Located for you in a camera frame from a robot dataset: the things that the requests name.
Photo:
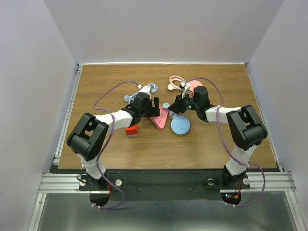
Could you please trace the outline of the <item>blue round socket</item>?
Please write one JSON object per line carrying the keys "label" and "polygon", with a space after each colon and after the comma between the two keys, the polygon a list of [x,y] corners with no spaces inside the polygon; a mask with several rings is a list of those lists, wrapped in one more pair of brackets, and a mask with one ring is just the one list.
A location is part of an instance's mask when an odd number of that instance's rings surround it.
{"label": "blue round socket", "polygon": [[187,117],[178,115],[171,120],[171,129],[177,135],[185,135],[190,130],[191,124]]}

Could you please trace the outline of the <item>pink triangular power strip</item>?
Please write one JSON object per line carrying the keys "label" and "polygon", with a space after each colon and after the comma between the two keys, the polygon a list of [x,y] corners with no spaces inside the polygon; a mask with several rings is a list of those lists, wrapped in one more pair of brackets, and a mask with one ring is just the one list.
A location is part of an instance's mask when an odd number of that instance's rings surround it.
{"label": "pink triangular power strip", "polygon": [[159,109],[160,115],[152,116],[150,117],[150,120],[159,130],[162,130],[165,127],[166,121],[168,119],[169,110],[164,108],[163,106],[160,106]]}

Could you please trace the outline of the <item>red cube socket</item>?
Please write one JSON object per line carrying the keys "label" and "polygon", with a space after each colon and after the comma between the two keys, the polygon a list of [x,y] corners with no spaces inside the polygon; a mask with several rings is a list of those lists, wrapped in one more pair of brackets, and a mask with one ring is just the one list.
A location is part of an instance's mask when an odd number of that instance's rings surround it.
{"label": "red cube socket", "polygon": [[138,126],[134,125],[131,127],[127,127],[125,128],[125,132],[128,137],[135,137],[138,135]]}

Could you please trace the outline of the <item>pink round socket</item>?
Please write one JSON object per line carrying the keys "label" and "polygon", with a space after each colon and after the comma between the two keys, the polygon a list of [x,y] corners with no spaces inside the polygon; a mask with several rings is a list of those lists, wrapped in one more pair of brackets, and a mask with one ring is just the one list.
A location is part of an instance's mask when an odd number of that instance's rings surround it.
{"label": "pink round socket", "polygon": [[203,84],[198,80],[192,80],[188,82],[190,84],[190,91],[194,92],[194,89],[198,86],[203,86]]}

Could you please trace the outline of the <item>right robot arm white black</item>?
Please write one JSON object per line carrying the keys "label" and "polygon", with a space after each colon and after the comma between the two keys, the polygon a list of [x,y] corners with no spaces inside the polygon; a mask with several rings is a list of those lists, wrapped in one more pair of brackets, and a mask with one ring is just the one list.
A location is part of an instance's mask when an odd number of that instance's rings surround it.
{"label": "right robot arm white black", "polygon": [[[213,105],[204,86],[197,86],[190,96],[187,90],[177,95],[169,108],[176,114],[183,114],[187,110],[196,112],[198,118],[204,122],[216,122],[223,146],[230,159],[222,170],[221,182],[227,188],[232,188],[245,177],[246,169],[258,166],[250,161],[253,152],[267,137],[268,132],[252,105],[228,108]],[[230,151],[225,143],[220,124],[229,126],[234,142]]]}

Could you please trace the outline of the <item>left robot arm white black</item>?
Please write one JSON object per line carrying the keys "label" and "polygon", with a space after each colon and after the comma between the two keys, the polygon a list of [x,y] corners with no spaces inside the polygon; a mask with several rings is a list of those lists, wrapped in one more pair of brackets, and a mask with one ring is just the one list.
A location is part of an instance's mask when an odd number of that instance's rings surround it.
{"label": "left robot arm white black", "polygon": [[111,140],[113,132],[130,128],[143,117],[160,116],[159,98],[139,92],[134,101],[124,108],[104,115],[84,113],[66,140],[67,146],[77,154],[85,167],[89,181],[95,189],[107,185],[106,168],[100,161],[102,152]]}

